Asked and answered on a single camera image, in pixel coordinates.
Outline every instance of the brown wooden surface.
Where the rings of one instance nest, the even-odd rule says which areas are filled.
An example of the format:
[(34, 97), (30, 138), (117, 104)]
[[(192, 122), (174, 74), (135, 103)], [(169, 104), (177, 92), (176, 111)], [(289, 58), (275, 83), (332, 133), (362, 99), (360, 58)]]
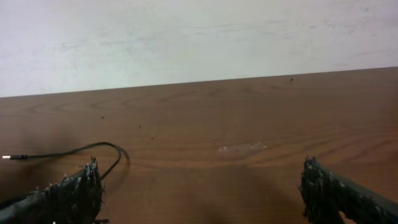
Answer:
[[(147, 86), (0, 98), (0, 154), (122, 146), (99, 215), (113, 223), (306, 223), (306, 155), (398, 201), (397, 122), (398, 68)], [(101, 172), (116, 158), (1, 161), (0, 199), (90, 155)]]

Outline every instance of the white wall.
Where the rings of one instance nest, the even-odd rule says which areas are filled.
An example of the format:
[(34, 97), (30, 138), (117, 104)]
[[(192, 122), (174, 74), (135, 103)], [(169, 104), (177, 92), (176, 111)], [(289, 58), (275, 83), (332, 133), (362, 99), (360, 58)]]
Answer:
[(0, 96), (398, 66), (396, 0), (2, 0)]

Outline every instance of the cable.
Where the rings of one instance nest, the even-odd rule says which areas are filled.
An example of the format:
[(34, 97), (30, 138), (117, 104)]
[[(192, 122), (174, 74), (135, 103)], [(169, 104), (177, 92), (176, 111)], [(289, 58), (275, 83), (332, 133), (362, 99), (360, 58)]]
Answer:
[(66, 156), (66, 155), (70, 155), (79, 151), (82, 151), (84, 149), (89, 149), (92, 147), (96, 147), (96, 146), (111, 146), (114, 147), (117, 152), (118, 152), (118, 159), (116, 159), (116, 161), (108, 168), (107, 171), (105, 171), (105, 173), (101, 176), (101, 180), (104, 179), (111, 171), (112, 169), (119, 163), (120, 159), (122, 158), (122, 149), (117, 146), (114, 145), (112, 143), (109, 142), (97, 142), (97, 143), (93, 143), (93, 144), (89, 144), (87, 146), (83, 146), (68, 152), (61, 152), (61, 153), (53, 153), (53, 154), (44, 154), (44, 155), (36, 155), (36, 156), (28, 156), (28, 155), (11, 155), (11, 156), (3, 156), (3, 159), (16, 159), (16, 160), (21, 160), (21, 159), (37, 159), (37, 158), (47, 158), (47, 157), (53, 157), (53, 156)]

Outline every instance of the white backdrop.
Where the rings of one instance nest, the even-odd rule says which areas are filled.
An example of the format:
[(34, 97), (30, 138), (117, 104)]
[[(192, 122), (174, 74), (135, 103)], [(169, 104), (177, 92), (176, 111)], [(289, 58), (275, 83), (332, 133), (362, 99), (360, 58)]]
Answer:
[(0, 96), (398, 66), (396, 0), (2, 0)]

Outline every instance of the wood grain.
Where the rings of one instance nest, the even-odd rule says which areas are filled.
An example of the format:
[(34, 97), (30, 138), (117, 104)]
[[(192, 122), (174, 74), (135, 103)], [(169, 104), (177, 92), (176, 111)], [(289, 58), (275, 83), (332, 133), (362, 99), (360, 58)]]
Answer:
[[(113, 223), (306, 223), (303, 158), (398, 201), (398, 68), (0, 99), (0, 153), (96, 141)], [(264, 148), (251, 144), (260, 143)], [(234, 150), (220, 150), (224, 147)], [(106, 147), (1, 161), (0, 199), (58, 182)]]

